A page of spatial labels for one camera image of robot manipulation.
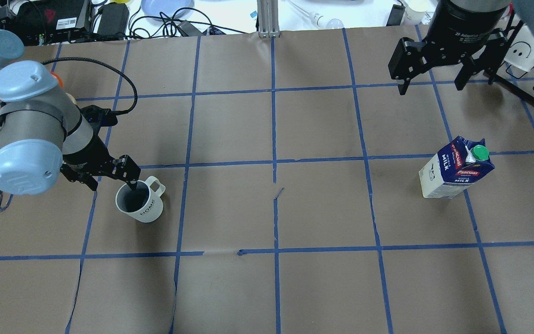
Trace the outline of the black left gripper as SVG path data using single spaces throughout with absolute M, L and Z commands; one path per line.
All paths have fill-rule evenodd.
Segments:
M 64 154 L 63 161 L 61 174 L 68 182 L 85 184 L 92 192 L 98 188 L 95 177 L 110 174 L 113 179 L 124 182 L 130 190 L 137 189 L 140 167 L 129 155 L 114 159 L 100 139 L 92 139 L 85 148 L 74 154 Z

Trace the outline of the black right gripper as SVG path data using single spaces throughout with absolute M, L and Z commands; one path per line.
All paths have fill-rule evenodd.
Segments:
M 509 40 L 500 28 L 430 28 L 424 40 L 399 39 L 388 71 L 398 82 L 399 95 L 406 95 L 411 81 L 436 66 L 461 63 L 454 84 L 462 91 L 471 76 L 485 72 L 493 84 L 496 72 L 509 49 Z

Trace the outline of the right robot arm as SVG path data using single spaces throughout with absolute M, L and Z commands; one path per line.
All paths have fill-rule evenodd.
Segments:
M 388 62 L 400 95 L 416 76 L 434 67 L 462 64 L 454 80 L 458 90 L 481 71 L 495 72 L 512 44 L 497 27 L 509 6 L 534 36 L 534 0 L 439 1 L 423 40 L 401 38 Z

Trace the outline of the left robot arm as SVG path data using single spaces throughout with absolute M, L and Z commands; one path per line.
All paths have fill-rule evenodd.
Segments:
M 128 155 L 113 158 L 98 133 L 129 110 L 79 108 L 45 63 L 23 60 L 0 70 L 0 191 L 36 195 L 62 174 L 95 191 L 96 177 L 130 188 L 140 167 Z

